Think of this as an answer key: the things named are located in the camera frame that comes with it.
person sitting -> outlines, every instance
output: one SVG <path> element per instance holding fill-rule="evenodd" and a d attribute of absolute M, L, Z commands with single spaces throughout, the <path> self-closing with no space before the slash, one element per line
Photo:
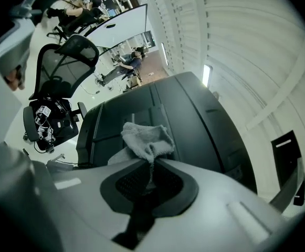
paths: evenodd
<path fill-rule="evenodd" d="M 130 54 L 130 57 L 128 60 L 126 60 L 124 63 L 119 62 L 118 66 L 111 70 L 106 76 L 101 74 L 102 80 L 99 80 L 98 82 L 105 86 L 109 82 L 111 82 L 114 78 L 119 77 L 121 75 L 125 75 L 123 78 L 129 75 L 129 72 L 132 69 L 137 68 L 141 65 L 142 56 L 144 55 L 144 48 L 138 47 L 136 50 Z"/>
<path fill-rule="evenodd" d="M 94 18 L 98 19 L 103 15 L 103 12 L 98 8 L 102 4 L 101 0 L 92 0 L 88 3 L 86 8 L 79 7 L 75 9 L 53 9 L 49 8 L 47 11 L 48 18 L 58 17 L 60 26 L 66 26 L 83 12 L 90 13 Z"/>
<path fill-rule="evenodd" d="M 147 53 L 149 51 L 149 49 L 144 48 L 144 46 L 139 47 L 139 48 L 143 49 L 142 59 L 144 59 L 145 53 Z M 135 57 L 135 51 L 133 51 L 132 53 L 129 53 L 129 54 L 124 54 L 122 56 L 117 54 L 114 58 L 111 58 L 111 60 L 112 60 L 112 62 L 118 62 L 118 61 L 122 61 L 122 60 L 129 61 L 134 57 Z"/>

man in blue shirt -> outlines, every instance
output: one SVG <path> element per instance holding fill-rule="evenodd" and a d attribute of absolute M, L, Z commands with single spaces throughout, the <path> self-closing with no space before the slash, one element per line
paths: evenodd
<path fill-rule="evenodd" d="M 129 72 L 132 69 L 137 68 L 141 65 L 142 55 L 144 55 L 144 49 L 139 47 L 136 48 L 135 52 L 132 53 L 132 58 L 128 59 L 125 63 L 119 62 L 119 65 L 109 72 L 106 76 L 102 75 L 102 80 L 99 80 L 99 83 L 102 86 L 105 86 L 109 82 L 111 82 L 114 78 L 119 77 L 121 75 L 125 75 L 122 79 L 129 75 Z"/>

ceiling light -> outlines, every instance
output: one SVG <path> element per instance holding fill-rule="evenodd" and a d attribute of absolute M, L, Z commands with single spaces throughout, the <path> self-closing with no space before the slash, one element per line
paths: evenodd
<path fill-rule="evenodd" d="M 163 49 L 163 54 L 164 54 L 164 58 L 165 58 L 165 61 L 166 61 L 166 65 L 169 66 L 169 61 L 167 60 L 167 56 L 166 56 L 166 51 L 165 51 L 164 43 L 162 43 L 162 49 Z"/>
<path fill-rule="evenodd" d="M 207 87 L 209 81 L 209 75 L 211 74 L 210 66 L 204 65 L 203 84 Z"/>

computer monitor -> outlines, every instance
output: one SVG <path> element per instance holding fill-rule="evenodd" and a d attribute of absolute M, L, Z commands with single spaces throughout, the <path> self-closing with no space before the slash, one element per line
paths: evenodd
<path fill-rule="evenodd" d="M 116 16 L 116 12 L 115 12 L 114 9 L 108 10 L 108 14 L 109 14 L 109 16 L 111 16 L 111 17 Z"/>

white floor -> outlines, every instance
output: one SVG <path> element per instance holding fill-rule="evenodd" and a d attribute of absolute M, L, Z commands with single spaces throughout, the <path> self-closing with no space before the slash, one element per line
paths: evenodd
<path fill-rule="evenodd" d="M 25 149 L 29 153 L 29 156 L 32 160 L 47 163 L 48 160 L 54 159 L 60 154 L 64 154 L 65 159 L 61 160 L 66 162 L 77 163 L 78 156 L 75 148 L 78 136 L 55 147 L 55 151 L 52 154 L 40 154 L 34 149 L 33 143 L 30 144 L 23 140 L 23 135 L 25 132 L 23 124 L 23 108 L 29 105 L 28 98 L 34 92 L 38 53 L 44 45 L 48 43 L 57 43 L 56 39 L 46 37 L 46 34 L 50 32 L 55 25 L 57 25 L 57 18 L 47 19 L 46 17 L 44 17 L 43 21 L 37 25 L 35 33 L 33 34 L 30 45 L 30 57 L 26 69 L 25 89 L 17 90 L 16 92 L 14 92 L 14 95 L 21 101 L 22 108 L 11 123 L 5 142 L 12 148 L 16 148 L 19 150 Z M 97 64 L 96 72 L 94 74 L 107 74 L 110 70 L 111 65 L 108 63 L 108 59 L 105 59 L 104 56 L 101 56 Z M 107 101 L 113 97 L 116 97 L 117 95 L 120 95 L 126 85 L 126 81 L 116 79 L 108 85 L 109 87 L 113 87 L 113 90 L 109 90 L 108 87 L 99 87 L 98 85 L 96 85 L 95 76 L 91 75 L 81 85 L 86 91 L 81 86 L 79 86 L 73 97 L 69 99 L 72 104 L 73 110 L 77 109 L 78 102 L 83 102 L 87 110 L 90 110 L 98 104 Z M 95 93 L 98 90 L 100 92 L 96 95 L 88 94 Z M 80 115 L 79 119 L 80 122 L 78 122 L 78 128 L 80 128 L 82 124 L 82 118 Z"/>

